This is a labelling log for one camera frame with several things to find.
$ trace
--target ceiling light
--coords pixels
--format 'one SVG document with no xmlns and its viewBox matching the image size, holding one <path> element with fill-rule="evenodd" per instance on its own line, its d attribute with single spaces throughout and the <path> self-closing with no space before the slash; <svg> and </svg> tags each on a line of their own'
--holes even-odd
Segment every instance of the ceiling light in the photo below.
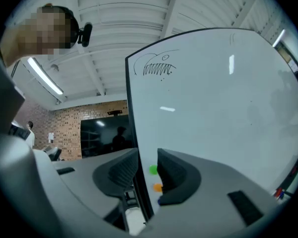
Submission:
<svg viewBox="0 0 298 238">
<path fill-rule="evenodd" d="M 105 124 L 102 121 L 97 121 L 96 123 L 100 126 L 105 126 Z"/>
<path fill-rule="evenodd" d="M 229 66 L 228 66 L 229 74 L 231 75 L 234 72 L 234 55 L 231 55 L 228 60 L 229 60 Z"/>
<path fill-rule="evenodd" d="M 279 34 L 279 36 L 277 37 L 277 39 L 275 40 L 274 44 L 273 44 L 273 48 L 279 43 L 280 39 L 282 38 L 282 36 L 284 35 L 285 30 L 283 29 L 281 31 L 281 33 Z"/>
<path fill-rule="evenodd" d="M 35 72 L 43 79 L 45 83 L 48 84 L 57 94 L 63 94 L 63 91 L 53 82 L 53 80 L 46 74 L 46 72 L 42 69 L 40 64 L 35 58 L 29 58 L 28 63 L 35 70 Z"/>
<path fill-rule="evenodd" d="M 175 109 L 173 109 L 173 108 L 167 108 L 167 107 L 160 107 L 160 109 L 166 110 L 166 111 L 171 111 L 171 112 L 174 112 L 175 111 Z"/>
</svg>

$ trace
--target white shirt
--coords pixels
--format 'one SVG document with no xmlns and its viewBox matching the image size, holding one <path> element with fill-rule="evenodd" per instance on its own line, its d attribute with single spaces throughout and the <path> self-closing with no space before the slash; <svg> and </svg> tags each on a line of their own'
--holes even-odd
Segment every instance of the white shirt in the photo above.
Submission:
<svg viewBox="0 0 298 238">
<path fill-rule="evenodd" d="M 30 131 L 30 134 L 28 135 L 28 137 L 26 138 L 25 142 L 31 147 L 31 149 L 33 148 L 34 146 L 34 139 L 35 139 L 35 136 L 34 136 L 34 133 L 29 129 Z"/>
</svg>

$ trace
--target white ceiling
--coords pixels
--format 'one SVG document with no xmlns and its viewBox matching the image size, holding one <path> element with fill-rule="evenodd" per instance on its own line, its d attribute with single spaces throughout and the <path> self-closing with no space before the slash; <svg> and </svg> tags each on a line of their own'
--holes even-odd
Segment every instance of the white ceiling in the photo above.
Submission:
<svg viewBox="0 0 298 238">
<path fill-rule="evenodd" d="M 38 61 L 64 91 L 55 94 L 26 59 L 14 80 L 25 95 L 50 110 L 127 99 L 125 57 L 170 35 L 210 27 L 247 28 L 271 44 L 288 18 L 274 0 L 24 0 L 7 24 L 51 2 L 74 12 L 79 26 L 93 24 L 87 48 L 75 45 Z M 59 71 L 50 69 L 52 64 Z"/>
</svg>

